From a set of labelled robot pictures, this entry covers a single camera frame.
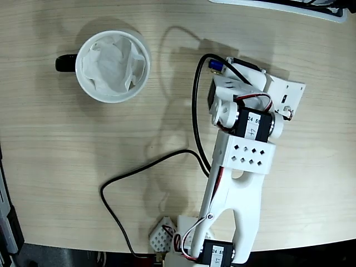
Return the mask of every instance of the wood grain surface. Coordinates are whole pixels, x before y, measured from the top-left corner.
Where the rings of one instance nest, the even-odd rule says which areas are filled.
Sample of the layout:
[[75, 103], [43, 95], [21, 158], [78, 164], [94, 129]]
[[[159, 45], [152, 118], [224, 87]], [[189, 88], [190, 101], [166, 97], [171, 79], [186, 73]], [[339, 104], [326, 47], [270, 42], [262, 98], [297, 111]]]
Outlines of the wood grain surface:
[[[0, 4], [0, 142], [9, 192], [26, 242], [128, 251], [102, 204], [107, 179], [173, 150], [196, 149], [191, 88], [208, 52], [239, 56], [307, 84], [285, 124], [264, 182], [254, 250], [356, 238], [356, 17], [344, 24], [206, 0], [3, 0]], [[87, 96], [71, 73], [55, 71], [108, 29], [140, 32], [152, 52], [146, 87], [120, 104]], [[216, 128], [204, 69], [199, 125], [211, 158]], [[177, 156], [106, 190], [136, 252], [162, 216], [197, 216], [206, 177]], [[231, 212], [213, 227], [230, 240]]]

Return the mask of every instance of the floor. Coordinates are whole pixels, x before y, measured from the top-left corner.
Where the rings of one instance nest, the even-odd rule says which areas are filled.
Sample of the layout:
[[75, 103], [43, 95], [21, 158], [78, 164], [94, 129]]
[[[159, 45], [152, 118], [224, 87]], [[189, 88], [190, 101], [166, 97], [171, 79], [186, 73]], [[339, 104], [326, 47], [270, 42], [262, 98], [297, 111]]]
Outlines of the floor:
[[[355, 267], [355, 251], [356, 240], [350, 240], [308, 248], [255, 252], [246, 264], [233, 266]], [[104, 253], [98, 256], [95, 251], [24, 244], [20, 254], [16, 256], [16, 263], [18, 267], [103, 267]], [[106, 253], [105, 257], [105, 267], [153, 266], [161, 264], [155, 263], [154, 259], [135, 259], [131, 254], [125, 253]]]

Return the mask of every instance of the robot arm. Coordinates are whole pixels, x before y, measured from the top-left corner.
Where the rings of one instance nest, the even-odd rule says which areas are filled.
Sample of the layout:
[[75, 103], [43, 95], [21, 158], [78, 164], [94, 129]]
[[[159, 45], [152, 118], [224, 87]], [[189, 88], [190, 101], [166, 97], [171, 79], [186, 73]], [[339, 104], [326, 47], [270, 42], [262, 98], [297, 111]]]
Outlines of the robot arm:
[[[213, 76], [208, 105], [212, 124], [219, 131], [186, 266], [222, 267], [248, 260], [259, 228], [262, 185], [275, 152], [268, 139], [279, 138], [284, 120], [293, 118], [305, 89], [302, 83], [284, 81], [254, 65], [234, 58], [228, 61], [252, 85], [241, 82], [230, 70]], [[242, 176], [233, 179], [233, 170], [242, 170]], [[234, 212], [232, 243], [207, 242], [210, 226], [226, 209]], [[167, 266], [177, 266], [175, 256], [168, 253]]]

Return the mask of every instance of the white mug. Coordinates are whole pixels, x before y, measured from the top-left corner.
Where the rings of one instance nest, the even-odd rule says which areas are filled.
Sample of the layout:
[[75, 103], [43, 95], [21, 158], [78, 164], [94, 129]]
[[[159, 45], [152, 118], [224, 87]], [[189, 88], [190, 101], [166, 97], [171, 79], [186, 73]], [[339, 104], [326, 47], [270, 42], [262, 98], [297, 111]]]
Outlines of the white mug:
[[[101, 39], [102, 37], [113, 36], [117, 34], [128, 38], [141, 50], [146, 60], [146, 66], [144, 74], [142, 75], [141, 79], [137, 84], [135, 84], [125, 93], [122, 93], [117, 96], [109, 96], [96, 91], [93, 81], [83, 75], [82, 59], [88, 53], [92, 45], [96, 43], [99, 39]], [[92, 98], [104, 103], [120, 103], [136, 96], [145, 86], [151, 70], [151, 52], [143, 36], [140, 35], [138, 32], [132, 31], [130, 29], [123, 29], [120, 31], [104, 31], [89, 38], [82, 45], [78, 54], [59, 56], [56, 59], [56, 70], [59, 72], [75, 72], [80, 86]]]

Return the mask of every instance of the black cable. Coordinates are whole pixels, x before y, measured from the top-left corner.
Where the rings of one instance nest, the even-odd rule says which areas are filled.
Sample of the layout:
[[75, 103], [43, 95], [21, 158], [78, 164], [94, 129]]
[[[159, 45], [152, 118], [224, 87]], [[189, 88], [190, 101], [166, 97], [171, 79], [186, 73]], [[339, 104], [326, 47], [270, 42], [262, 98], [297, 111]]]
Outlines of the black cable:
[[145, 171], [155, 165], [157, 165], [158, 163], [161, 163], [171, 157], [174, 157], [176, 155], [180, 155], [180, 154], [184, 154], [184, 153], [188, 153], [188, 154], [192, 154], [193, 156], [196, 157], [196, 159], [198, 160], [199, 162], [199, 165], [201, 167], [201, 170], [203, 171], [203, 173], [205, 174], [206, 177], [209, 177], [209, 172], [210, 172], [210, 164], [205, 156], [205, 153], [204, 153], [204, 149], [202, 148], [202, 145], [201, 145], [201, 141], [200, 141], [200, 136], [199, 136], [199, 129], [198, 129], [198, 124], [197, 124], [197, 110], [196, 110], [196, 106], [197, 106], [197, 90], [198, 90], [198, 85], [199, 85], [199, 78], [200, 78], [200, 73], [201, 73], [201, 70], [202, 70], [202, 67], [204, 65], [204, 62], [206, 59], [208, 58], [213, 58], [217, 61], [220, 61], [221, 63], [223, 63], [227, 68], [229, 68], [234, 74], [236, 74], [244, 83], [247, 83], [248, 85], [251, 85], [251, 83], [237, 70], [235, 69], [228, 61], [224, 60], [223, 58], [215, 55], [215, 54], [206, 54], [204, 56], [202, 56], [202, 58], [200, 59], [199, 63], [198, 63], [198, 66], [197, 66], [197, 69], [196, 69], [196, 72], [195, 72], [195, 77], [194, 77], [194, 84], [193, 84], [193, 89], [192, 89], [192, 123], [193, 123], [193, 131], [194, 131], [194, 138], [195, 138], [195, 141], [196, 141], [196, 146], [198, 148], [198, 152], [200, 154], [200, 157], [199, 155], [193, 151], [193, 150], [189, 150], [189, 149], [183, 149], [183, 150], [178, 150], [178, 151], [175, 151], [173, 153], [169, 153], [167, 154], [166, 156], [158, 159], [158, 160], [155, 160], [143, 167], [140, 167], [136, 170], [133, 170], [133, 171], [130, 171], [130, 172], [127, 172], [125, 174], [122, 174], [122, 175], [118, 175], [108, 181], [106, 181], [101, 187], [100, 187], [100, 198], [102, 200], [102, 202], [104, 203], [106, 209], [108, 210], [108, 212], [111, 214], [111, 216], [113, 217], [113, 219], [116, 221], [117, 225], [119, 226], [119, 228], [121, 229], [121, 232], [126, 240], [126, 244], [128, 246], [128, 249], [130, 250], [130, 252], [132, 253], [133, 256], [137, 257], [137, 258], [147, 258], [147, 257], [140, 257], [138, 256], [132, 246], [131, 246], [131, 243], [130, 243], [130, 239], [128, 238], [127, 236], [127, 233], [125, 231], [125, 228], [122, 226], [120, 220], [117, 218], [117, 216], [115, 215], [115, 213], [112, 211], [112, 209], [110, 208], [109, 204], [107, 203], [106, 199], [105, 199], [105, 196], [104, 196], [104, 189], [112, 184], [113, 182], [116, 182], [116, 181], [119, 181], [121, 179], [124, 179], [124, 178], [127, 178], [129, 176], [132, 176], [132, 175], [135, 175], [135, 174], [138, 174], [139, 172], [141, 171]]
[[100, 187], [100, 197], [101, 197], [102, 202], [104, 203], [106, 209], [107, 209], [108, 212], [111, 214], [111, 216], [113, 217], [113, 219], [116, 221], [117, 225], [120, 227], [120, 229], [121, 229], [121, 231], [122, 231], [122, 234], [123, 234], [123, 236], [124, 236], [124, 238], [125, 238], [125, 240], [126, 240], [128, 249], [129, 249], [130, 252], [133, 254], [133, 256], [135, 256], [135, 257], [137, 257], [137, 258], [147, 258], [147, 257], [140, 257], [140, 256], [138, 256], [138, 255], [134, 252], [134, 250], [133, 250], [133, 248], [132, 248], [132, 246], [131, 246], [131, 243], [130, 243], [130, 239], [128, 238], [127, 233], [126, 233], [126, 231], [125, 231], [125, 228], [123, 228], [123, 226], [122, 226], [120, 220], [117, 218], [117, 216], [116, 216], [115, 213], [112, 211], [112, 209], [110, 208], [109, 204], [107, 203], [107, 201], [106, 201], [106, 199], [105, 199], [105, 196], [104, 196], [104, 189], [105, 189], [108, 185], [112, 184], [113, 182], [116, 182], [116, 181], [119, 181], [119, 180], [121, 180], [121, 179], [127, 178], [127, 177], [129, 177], [129, 176], [131, 176], [131, 175], [138, 174], [139, 172], [145, 171], [145, 170], [147, 170], [147, 169], [149, 169], [149, 168], [151, 168], [151, 167], [157, 165], [158, 163], [161, 163], [162, 161], [165, 161], [165, 160], [167, 160], [167, 159], [169, 159], [169, 158], [171, 158], [171, 157], [174, 157], [174, 156], [180, 155], [180, 154], [184, 154], [184, 153], [192, 154], [193, 156], [195, 156], [196, 159], [197, 159], [198, 162], [199, 162], [199, 165], [200, 165], [200, 167], [201, 167], [203, 173], [206, 175], [206, 177], [209, 177], [209, 173], [208, 173], [208, 172], [206, 171], [206, 169], [204, 168], [204, 164], [203, 164], [203, 162], [201, 161], [201, 158], [199, 158], [199, 155], [198, 155], [196, 152], [194, 152], [193, 150], [182, 149], [182, 150], [175, 151], [175, 152], [173, 152], [173, 153], [169, 153], [169, 154], [167, 154], [166, 156], [164, 156], [164, 157], [162, 157], [162, 158], [160, 158], [160, 159], [158, 159], [158, 160], [155, 160], [155, 161], [153, 161], [153, 162], [151, 162], [151, 163], [149, 163], [149, 164], [147, 164], [147, 165], [145, 165], [145, 166], [143, 166], [143, 167], [140, 167], [140, 168], [138, 168], [138, 169], [136, 169], [136, 170], [129, 171], [129, 172], [127, 172], [127, 173], [125, 173], [125, 174], [122, 174], [122, 175], [118, 175], [118, 176], [116, 176], [116, 177], [114, 177], [114, 178], [112, 178], [112, 179], [106, 181], [106, 182]]
[[199, 78], [204, 62], [208, 59], [212, 58], [224, 64], [227, 68], [229, 68], [235, 75], [237, 75], [244, 83], [251, 85], [251, 83], [237, 70], [235, 69], [228, 61], [224, 60], [222, 57], [219, 57], [215, 54], [205, 54], [201, 57], [198, 66], [195, 71], [194, 83], [193, 83], [193, 91], [191, 96], [191, 115], [192, 115], [192, 123], [193, 123], [193, 133], [194, 139], [196, 143], [196, 147], [198, 149], [199, 155], [206, 167], [206, 169], [210, 172], [210, 164], [207, 160], [204, 149], [202, 148], [202, 144], [200, 141], [199, 135], [199, 127], [198, 127], [198, 118], [197, 118], [197, 97], [198, 97], [198, 86], [199, 86]]

